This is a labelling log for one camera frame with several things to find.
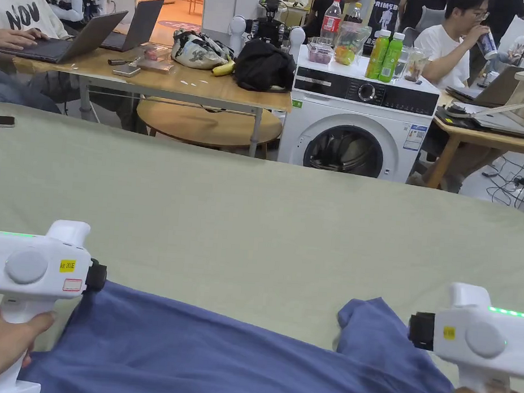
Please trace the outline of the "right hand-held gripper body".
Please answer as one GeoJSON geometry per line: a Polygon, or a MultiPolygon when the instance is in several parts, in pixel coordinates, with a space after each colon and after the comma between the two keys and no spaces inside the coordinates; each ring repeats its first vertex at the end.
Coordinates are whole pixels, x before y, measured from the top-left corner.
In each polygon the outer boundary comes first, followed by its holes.
{"type": "Polygon", "coordinates": [[[459,386],[509,393],[511,378],[524,380],[524,313],[493,306],[480,286],[452,283],[449,294],[447,309],[410,317],[410,341],[457,365],[459,386]]]}

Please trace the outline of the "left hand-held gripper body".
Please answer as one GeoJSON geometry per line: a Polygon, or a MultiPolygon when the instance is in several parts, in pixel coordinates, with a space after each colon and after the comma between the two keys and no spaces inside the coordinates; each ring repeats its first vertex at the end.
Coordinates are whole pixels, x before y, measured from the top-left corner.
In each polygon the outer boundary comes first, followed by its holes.
{"type": "MultiPolygon", "coordinates": [[[[84,240],[90,225],[61,220],[43,235],[0,231],[0,311],[9,323],[25,323],[54,311],[58,300],[95,293],[107,267],[94,259],[84,240]]],[[[40,393],[37,381],[19,377],[22,360],[0,375],[0,393],[40,393]]]]}

